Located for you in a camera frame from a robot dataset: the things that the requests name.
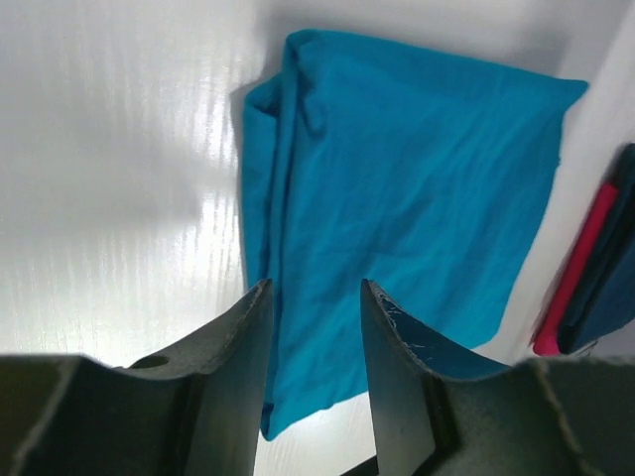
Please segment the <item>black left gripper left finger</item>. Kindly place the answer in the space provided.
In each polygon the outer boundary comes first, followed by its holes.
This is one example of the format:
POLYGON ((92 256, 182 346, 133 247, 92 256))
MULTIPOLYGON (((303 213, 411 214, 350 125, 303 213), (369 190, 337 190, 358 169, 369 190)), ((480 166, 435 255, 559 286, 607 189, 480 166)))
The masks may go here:
POLYGON ((249 475, 273 329, 271 281, 128 368, 1 359, 5 475, 249 475))

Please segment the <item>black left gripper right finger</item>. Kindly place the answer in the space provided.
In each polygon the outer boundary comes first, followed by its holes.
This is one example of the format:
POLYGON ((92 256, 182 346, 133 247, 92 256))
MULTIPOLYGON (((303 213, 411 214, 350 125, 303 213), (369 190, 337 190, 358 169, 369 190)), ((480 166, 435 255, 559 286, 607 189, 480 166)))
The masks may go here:
POLYGON ((444 337, 376 283, 360 289, 382 475, 630 475, 634 361, 507 366, 444 337))

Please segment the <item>red t shirt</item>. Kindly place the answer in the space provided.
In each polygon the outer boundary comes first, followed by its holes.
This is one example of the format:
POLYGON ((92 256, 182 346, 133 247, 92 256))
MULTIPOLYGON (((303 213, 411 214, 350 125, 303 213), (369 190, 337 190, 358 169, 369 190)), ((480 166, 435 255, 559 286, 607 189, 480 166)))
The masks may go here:
POLYGON ((617 187, 610 183, 603 184, 597 192, 535 335, 532 350, 538 356, 560 354, 557 343, 560 323, 617 195, 617 187))

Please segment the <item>navy t shirt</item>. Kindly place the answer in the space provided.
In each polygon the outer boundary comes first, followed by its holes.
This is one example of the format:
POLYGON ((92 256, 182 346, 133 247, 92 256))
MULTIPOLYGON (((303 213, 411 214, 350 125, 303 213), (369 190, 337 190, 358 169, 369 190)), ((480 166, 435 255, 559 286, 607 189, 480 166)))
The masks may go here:
POLYGON ((617 196, 593 245, 586 268, 557 334, 559 350, 572 354, 634 318, 634 145, 612 170, 617 196))

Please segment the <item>teal t shirt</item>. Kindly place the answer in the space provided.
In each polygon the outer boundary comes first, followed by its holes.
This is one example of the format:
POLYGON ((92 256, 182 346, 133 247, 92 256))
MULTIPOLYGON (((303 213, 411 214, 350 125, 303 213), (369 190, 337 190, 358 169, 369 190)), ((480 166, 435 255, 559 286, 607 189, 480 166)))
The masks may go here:
POLYGON ((275 291, 265 439, 366 391, 365 280, 464 347, 495 336, 586 90, 352 33, 287 37, 242 120, 246 276, 275 291))

